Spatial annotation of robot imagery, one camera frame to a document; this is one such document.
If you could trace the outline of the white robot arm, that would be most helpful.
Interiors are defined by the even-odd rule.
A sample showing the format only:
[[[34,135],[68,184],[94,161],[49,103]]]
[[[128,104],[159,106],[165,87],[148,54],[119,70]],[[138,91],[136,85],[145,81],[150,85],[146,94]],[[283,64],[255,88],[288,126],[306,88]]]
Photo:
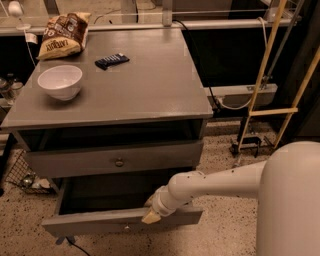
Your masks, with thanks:
[[[146,201],[145,224],[205,195],[258,200],[256,256],[320,256],[320,143],[299,141],[266,161],[178,173]]]

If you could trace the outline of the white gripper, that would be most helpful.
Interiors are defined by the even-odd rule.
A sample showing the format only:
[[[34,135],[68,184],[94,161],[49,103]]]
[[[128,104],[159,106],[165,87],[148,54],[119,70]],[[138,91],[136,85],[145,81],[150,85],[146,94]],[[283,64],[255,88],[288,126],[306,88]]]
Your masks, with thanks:
[[[142,222],[145,224],[158,222],[161,217],[171,215],[183,204],[183,201],[173,197],[167,186],[161,186],[146,201],[146,206],[149,209],[142,217]]]

